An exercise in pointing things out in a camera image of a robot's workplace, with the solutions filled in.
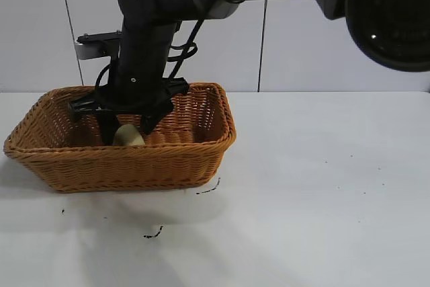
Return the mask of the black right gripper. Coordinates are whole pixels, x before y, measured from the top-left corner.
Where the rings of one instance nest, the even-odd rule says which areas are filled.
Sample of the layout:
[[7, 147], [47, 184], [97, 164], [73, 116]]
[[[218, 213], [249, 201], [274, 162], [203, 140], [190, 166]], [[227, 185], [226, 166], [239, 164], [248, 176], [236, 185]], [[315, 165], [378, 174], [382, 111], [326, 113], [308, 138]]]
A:
[[109, 57], [98, 75], [93, 90], [69, 103], [74, 119], [96, 117], [101, 140], [112, 145], [118, 130], [118, 115], [136, 114], [140, 130], [150, 134], [173, 111], [173, 97], [185, 94], [188, 82], [175, 75], [164, 77], [169, 62], [189, 56], [189, 46], [177, 47], [179, 56], [169, 56], [174, 34], [181, 24], [124, 24], [117, 32], [84, 34], [75, 42], [80, 60]]

